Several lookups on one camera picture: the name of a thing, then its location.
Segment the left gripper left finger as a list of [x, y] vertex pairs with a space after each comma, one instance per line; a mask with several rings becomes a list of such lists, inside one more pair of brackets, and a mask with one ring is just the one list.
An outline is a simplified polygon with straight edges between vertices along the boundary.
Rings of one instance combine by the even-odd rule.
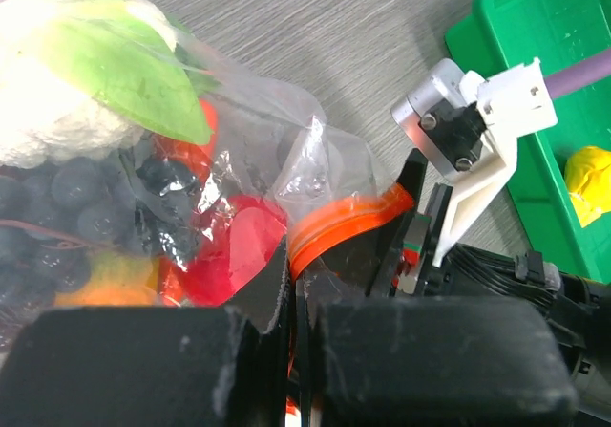
[[5, 426], [281, 426], [286, 247], [226, 304], [40, 315], [1, 368]]

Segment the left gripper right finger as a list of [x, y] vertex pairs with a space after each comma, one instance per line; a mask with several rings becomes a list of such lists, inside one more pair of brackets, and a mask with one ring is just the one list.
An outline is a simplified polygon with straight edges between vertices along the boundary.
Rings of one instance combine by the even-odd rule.
[[578, 411], [526, 301], [367, 297], [323, 271], [295, 293], [304, 426], [566, 426]]

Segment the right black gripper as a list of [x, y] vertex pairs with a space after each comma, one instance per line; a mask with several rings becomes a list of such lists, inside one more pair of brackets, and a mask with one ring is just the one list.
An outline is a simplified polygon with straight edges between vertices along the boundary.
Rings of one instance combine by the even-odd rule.
[[416, 148], [396, 183], [414, 203], [390, 222], [340, 243], [324, 264], [364, 296], [500, 295], [528, 301], [554, 333], [580, 397], [582, 417], [610, 415], [610, 287], [563, 272], [528, 250], [515, 257], [457, 243], [440, 266], [433, 256], [452, 193], [438, 184], [416, 213], [428, 161]]

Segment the red fake tomato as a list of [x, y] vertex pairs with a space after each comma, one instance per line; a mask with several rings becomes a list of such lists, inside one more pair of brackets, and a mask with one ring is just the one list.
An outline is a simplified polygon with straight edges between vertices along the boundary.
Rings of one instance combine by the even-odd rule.
[[199, 223], [200, 251], [179, 279], [193, 304], [215, 307], [268, 264], [286, 233], [287, 217], [274, 202], [241, 194], [221, 200]]

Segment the clear zip top bag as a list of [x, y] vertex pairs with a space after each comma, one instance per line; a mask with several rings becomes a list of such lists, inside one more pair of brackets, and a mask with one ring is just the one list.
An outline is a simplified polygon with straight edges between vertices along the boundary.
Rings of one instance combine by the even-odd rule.
[[1, 349], [42, 313], [217, 306], [410, 210], [318, 101], [148, 0], [1, 0]]

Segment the yellow fake pepper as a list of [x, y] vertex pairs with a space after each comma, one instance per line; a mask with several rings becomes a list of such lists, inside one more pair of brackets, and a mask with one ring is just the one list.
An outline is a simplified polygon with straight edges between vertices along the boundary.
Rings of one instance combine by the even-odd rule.
[[564, 182], [580, 226], [587, 227], [610, 211], [610, 152], [581, 148], [566, 162]]

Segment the dark fake grapes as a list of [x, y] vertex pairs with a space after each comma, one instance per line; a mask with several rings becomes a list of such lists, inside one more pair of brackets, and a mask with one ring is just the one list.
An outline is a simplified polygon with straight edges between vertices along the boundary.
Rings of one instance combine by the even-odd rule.
[[158, 302], [182, 300], [178, 272], [196, 255], [207, 157], [188, 146], [118, 149], [1, 173], [1, 304], [54, 306], [91, 278], [90, 255], [158, 259]]

